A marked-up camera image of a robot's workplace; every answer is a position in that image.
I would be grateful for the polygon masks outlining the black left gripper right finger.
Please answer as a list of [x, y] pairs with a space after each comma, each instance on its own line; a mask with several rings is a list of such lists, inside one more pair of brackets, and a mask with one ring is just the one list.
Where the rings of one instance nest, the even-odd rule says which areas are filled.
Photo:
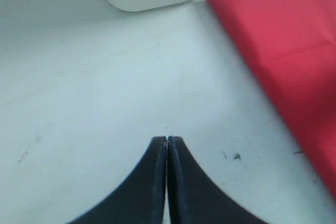
[[265, 223], [228, 197], [177, 136], [167, 139], [167, 195], [171, 223]]

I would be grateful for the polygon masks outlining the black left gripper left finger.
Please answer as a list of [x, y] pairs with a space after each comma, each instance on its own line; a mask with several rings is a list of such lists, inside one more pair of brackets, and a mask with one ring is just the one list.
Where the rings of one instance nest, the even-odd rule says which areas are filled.
[[107, 198], [71, 223], [162, 223], [166, 154], [166, 137], [154, 137], [128, 177]]

